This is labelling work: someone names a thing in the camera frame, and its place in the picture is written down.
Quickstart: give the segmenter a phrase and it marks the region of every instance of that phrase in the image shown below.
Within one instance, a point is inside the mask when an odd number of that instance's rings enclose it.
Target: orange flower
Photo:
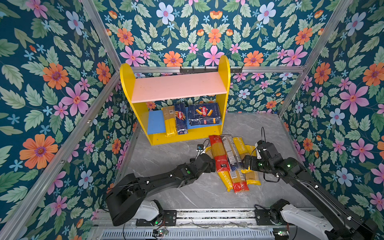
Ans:
[[[175,53],[174,51],[169,51],[164,55],[164,63],[167,64],[167,67],[181,67],[181,63],[183,59],[180,58],[179,53]]]
[[[156,104],[154,102],[146,102],[147,104],[147,108],[149,109],[155,109],[156,108]]]
[[[233,30],[228,28],[227,31],[225,32],[225,34],[227,36],[232,36],[233,35]]]
[[[96,68],[96,73],[99,75],[100,82],[103,82],[103,84],[107,84],[109,82],[109,79],[111,78],[111,73],[109,72],[109,67],[105,65],[104,62],[98,63]]]
[[[217,28],[214,28],[208,34],[208,37],[209,37],[208,41],[210,43],[212,43],[212,45],[216,45],[217,43],[220,42],[221,33],[219,32],[219,30]]]
[[[197,35],[203,36],[204,35],[204,30],[200,29],[199,31],[197,31]]]
[[[132,36],[131,31],[127,31],[127,29],[118,29],[118,38],[120,38],[120,42],[125,45],[132,45],[135,39]]]
[[[276,107],[276,105],[277,105],[277,102],[272,100],[266,104],[266,107],[271,109]]]
[[[303,147],[305,150],[307,150],[308,152],[312,150],[312,147],[313,147],[313,142],[311,139],[309,138],[306,138],[304,139],[304,142],[303,142]]]
[[[220,19],[222,16],[223,16],[223,12],[222,11],[212,11],[209,13],[209,15],[211,16],[212,19]]]
[[[258,67],[260,66],[260,63],[264,61],[264,58],[262,58],[264,55],[262,53],[259,53],[259,51],[254,51],[252,53],[248,53],[247,57],[244,58],[244,66],[246,67]]]
[[[67,70],[63,69],[63,66],[60,64],[56,65],[54,63],[50,63],[49,68],[45,67],[43,72],[45,73],[43,75],[44,81],[48,82],[48,86],[51,88],[60,90],[62,87],[67,85],[67,82],[70,81],[67,77]]]
[[[316,72],[314,74],[315,82],[322,85],[329,79],[329,74],[331,74],[331,69],[329,68],[331,65],[329,63],[322,63],[317,67]]]
[[[121,147],[121,141],[120,141],[120,139],[117,138],[117,139],[115,139],[115,141],[112,144],[112,152],[114,154],[118,154],[120,151],[120,147]]]
[[[308,42],[310,40],[310,37],[312,37],[312,28],[304,28],[302,31],[300,31],[295,40],[297,45],[303,45],[304,43]]]
[[[109,11],[108,13],[109,13],[109,15],[111,16],[111,18],[113,18],[113,19],[118,18],[118,14],[117,14],[116,12],[114,12],[114,11]]]
[[[321,17],[323,15],[323,10],[319,10],[317,11],[315,14],[314,14],[314,18],[318,19],[319,17]]]
[[[381,141],[378,142],[378,143],[377,143],[377,149],[382,150],[382,151],[380,152],[380,156],[384,159],[384,142],[381,142]]]
[[[83,225],[83,222],[84,222],[84,219],[83,219],[83,218],[80,219],[80,220],[77,222],[76,227],[77,227],[77,228],[81,227],[81,226]]]
[[[365,77],[362,78],[363,82],[367,82],[366,84],[368,86],[371,86],[372,84],[374,86],[377,86],[380,84],[380,81],[384,81],[384,63],[379,63],[376,65],[376,63],[369,66],[369,69],[365,70],[364,75]]]
[[[48,136],[45,139],[44,134],[36,134],[35,140],[28,138],[24,143],[23,149],[20,151],[20,160],[27,160],[24,165],[32,169],[37,164],[37,169],[42,169],[47,166],[47,162],[51,162],[54,157],[53,152],[57,152],[57,144],[53,144],[55,139]]]

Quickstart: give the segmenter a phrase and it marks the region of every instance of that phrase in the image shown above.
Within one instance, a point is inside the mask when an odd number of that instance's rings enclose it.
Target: spaghetti package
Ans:
[[[212,154],[216,162],[216,171],[230,171],[227,154],[224,149],[221,137],[218,135],[211,135],[209,136],[209,140],[211,142]]]
[[[163,111],[164,123],[166,125],[166,136],[173,137],[177,133],[175,106],[169,106],[161,109]]]

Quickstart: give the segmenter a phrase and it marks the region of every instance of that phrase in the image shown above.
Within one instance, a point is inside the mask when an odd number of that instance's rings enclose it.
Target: yellow pasta package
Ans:
[[[175,106],[168,106],[161,110],[163,111],[164,123],[166,125],[166,136],[173,137],[177,133]]]

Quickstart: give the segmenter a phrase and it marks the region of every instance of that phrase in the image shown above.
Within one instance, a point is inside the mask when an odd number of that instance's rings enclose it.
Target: blue pasta package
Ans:
[[[178,135],[188,134],[187,111],[184,103],[175,103],[176,129]]]
[[[189,105],[188,118],[191,126],[219,124],[221,119],[217,103]]]

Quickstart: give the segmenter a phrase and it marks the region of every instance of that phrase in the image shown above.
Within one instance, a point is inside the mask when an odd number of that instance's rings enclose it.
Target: red pasta package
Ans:
[[[216,162],[216,171],[230,171],[227,153],[225,152],[223,141],[218,135],[209,136],[209,141],[211,142],[212,154]]]

